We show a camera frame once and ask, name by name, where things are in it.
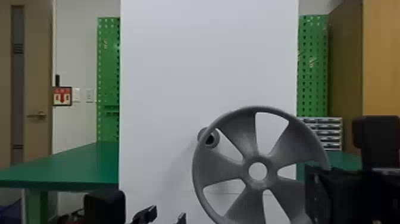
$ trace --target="green tabletop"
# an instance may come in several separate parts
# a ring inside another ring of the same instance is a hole
[[[0,187],[41,191],[118,188],[118,143],[92,143],[0,170]]]
[[[343,153],[341,151],[327,151],[326,153],[328,154],[331,167],[337,167],[348,171],[361,169],[361,159],[356,155]],[[304,180],[304,163],[297,164],[296,179]]]

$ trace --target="light switch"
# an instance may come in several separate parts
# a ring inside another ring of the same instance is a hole
[[[95,101],[95,90],[92,88],[86,89],[86,102]]]
[[[80,88],[72,89],[72,102],[80,102]]]

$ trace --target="red sign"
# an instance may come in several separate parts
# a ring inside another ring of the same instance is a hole
[[[71,86],[55,86],[53,88],[53,105],[54,106],[71,106],[72,105],[72,87]]]

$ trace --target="wheel center hole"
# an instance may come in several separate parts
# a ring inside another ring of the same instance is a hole
[[[253,163],[249,168],[249,175],[256,181],[261,181],[267,176],[267,167],[262,163]]]
[[[212,145],[215,141],[215,138],[213,135],[209,135],[209,137],[205,140],[206,145]]]

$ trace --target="wooden cabinet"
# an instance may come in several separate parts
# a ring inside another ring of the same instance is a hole
[[[353,154],[351,121],[400,114],[400,1],[347,0],[330,13],[329,114],[343,117],[343,149]]]

